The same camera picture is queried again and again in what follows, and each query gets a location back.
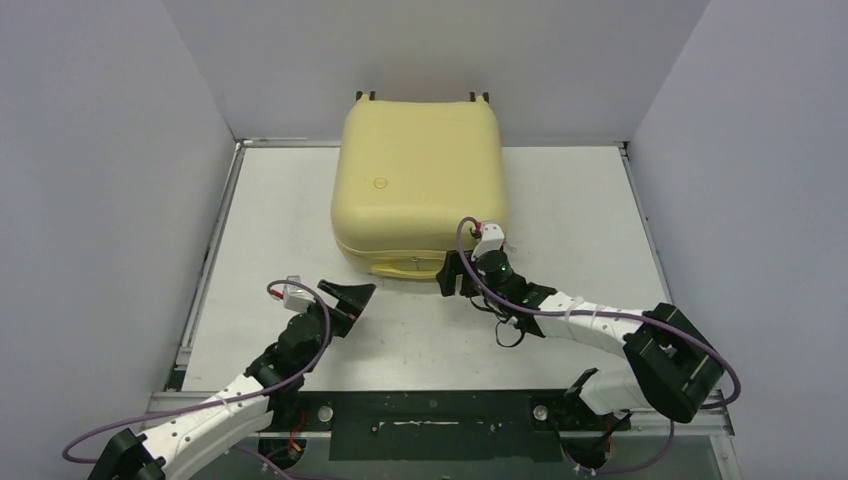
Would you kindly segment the yellow suitcase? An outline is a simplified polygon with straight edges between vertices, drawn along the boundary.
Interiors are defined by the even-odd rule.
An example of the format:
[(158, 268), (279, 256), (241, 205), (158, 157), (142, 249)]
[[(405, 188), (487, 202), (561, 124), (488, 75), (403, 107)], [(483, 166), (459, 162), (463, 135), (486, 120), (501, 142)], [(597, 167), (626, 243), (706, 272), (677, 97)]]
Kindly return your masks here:
[(462, 218), (506, 225), (507, 213), (488, 93), (450, 102), (357, 94), (343, 126), (330, 207), (334, 240), (353, 268), (431, 280), (455, 248)]

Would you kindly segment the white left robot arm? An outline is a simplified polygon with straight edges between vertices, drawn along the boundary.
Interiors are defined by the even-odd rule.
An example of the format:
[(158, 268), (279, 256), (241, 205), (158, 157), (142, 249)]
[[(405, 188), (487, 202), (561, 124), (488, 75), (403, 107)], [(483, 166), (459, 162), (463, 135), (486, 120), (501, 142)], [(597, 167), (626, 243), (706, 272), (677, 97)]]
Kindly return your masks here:
[(92, 479), (188, 479), (244, 438), (298, 419), (297, 393), (335, 338), (347, 336), (376, 291), (372, 283), (316, 288), (299, 278), (275, 280), (267, 293), (293, 317), (229, 384), (204, 401), (157, 415), (141, 432), (132, 421), (111, 426), (113, 436), (94, 460)]

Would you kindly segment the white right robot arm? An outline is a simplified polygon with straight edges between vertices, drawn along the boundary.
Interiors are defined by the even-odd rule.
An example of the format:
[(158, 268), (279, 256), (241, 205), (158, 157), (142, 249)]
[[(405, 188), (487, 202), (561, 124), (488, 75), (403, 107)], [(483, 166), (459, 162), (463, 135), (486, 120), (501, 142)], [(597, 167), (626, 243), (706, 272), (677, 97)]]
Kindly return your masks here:
[(677, 307), (659, 303), (640, 311), (591, 303), (526, 280), (502, 250), (479, 258), (450, 251), (436, 281), (445, 297), (482, 297), (522, 334), (565, 339), (626, 360), (624, 368), (589, 371), (572, 388), (566, 414), (581, 428), (604, 415), (637, 409), (689, 423), (709, 408), (710, 393), (729, 370)]

